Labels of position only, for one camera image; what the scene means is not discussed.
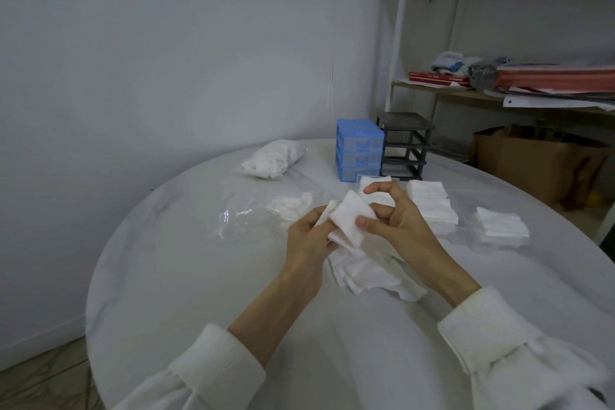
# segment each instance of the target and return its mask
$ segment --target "cardboard box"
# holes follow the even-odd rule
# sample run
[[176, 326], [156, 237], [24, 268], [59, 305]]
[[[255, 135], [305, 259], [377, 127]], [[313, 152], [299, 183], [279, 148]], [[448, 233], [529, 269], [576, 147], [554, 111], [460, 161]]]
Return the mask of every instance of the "cardboard box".
[[583, 208], [610, 145], [571, 133], [560, 142], [535, 135], [535, 127], [519, 125], [476, 132], [470, 161], [545, 204]]

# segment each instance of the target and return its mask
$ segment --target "plastic bag of cotton pads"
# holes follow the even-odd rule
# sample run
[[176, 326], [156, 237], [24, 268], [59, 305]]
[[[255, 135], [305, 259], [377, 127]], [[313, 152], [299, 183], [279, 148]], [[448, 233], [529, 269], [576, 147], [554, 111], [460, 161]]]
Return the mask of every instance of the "plastic bag of cotton pads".
[[237, 174], [254, 175], [262, 179], [277, 179], [284, 175], [308, 150], [299, 141], [279, 139], [257, 150], [251, 158], [235, 170]]
[[284, 237], [294, 221], [332, 198], [296, 169], [276, 180], [230, 175], [221, 181], [215, 201], [206, 202], [217, 205], [217, 219], [208, 224], [205, 235], [216, 241]]

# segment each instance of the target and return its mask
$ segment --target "baseboard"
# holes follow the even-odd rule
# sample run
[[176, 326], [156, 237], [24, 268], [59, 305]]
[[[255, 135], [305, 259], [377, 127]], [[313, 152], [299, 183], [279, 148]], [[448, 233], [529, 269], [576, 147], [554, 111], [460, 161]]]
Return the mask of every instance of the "baseboard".
[[0, 348], [0, 371], [86, 334], [85, 315]]

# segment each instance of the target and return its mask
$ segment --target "blue plastic drawer organizer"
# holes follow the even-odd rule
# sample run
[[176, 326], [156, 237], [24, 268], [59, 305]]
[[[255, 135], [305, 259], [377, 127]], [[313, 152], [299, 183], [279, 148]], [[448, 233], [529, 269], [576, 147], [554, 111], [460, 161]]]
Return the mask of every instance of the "blue plastic drawer organizer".
[[340, 181], [356, 182], [357, 175], [380, 175], [384, 132], [371, 120], [338, 120], [335, 165]]

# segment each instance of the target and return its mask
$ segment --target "round table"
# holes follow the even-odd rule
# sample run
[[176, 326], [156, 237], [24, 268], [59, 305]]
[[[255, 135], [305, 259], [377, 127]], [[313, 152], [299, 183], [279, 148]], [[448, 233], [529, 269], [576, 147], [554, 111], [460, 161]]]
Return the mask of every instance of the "round table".
[[[278, 181], [235, 174], [256, 148], [243, 149], [176, 176], [119, 225], [86, 308], [90, 364], [106, 406], [165, 369], [206, 323], [227, 327], [278, 273], [283, 240], [262, 212], [272, 197], [309, 191], [323, 204], [354, 188], [338, 181], [334, 140], [306, 143], [306, 156]], [[436, 155], [427, 162], [425, 180], [442, 181], [461, 200], [516, 212], [531, 232], [519, 252], [485, 254], [444, 240], [447, 251], [547, 334], [615, 370], [615, 266], [604, 253], [504, 181]], [[417, 304], [381, 289], [353, 295], [327, 263], [321, 291], [274, 355], [250, 408], [471, 409], [469, 378], [437, 331], [449, 310], [434, 292]], [[606, 396], [615, 400], [611, 382]]]

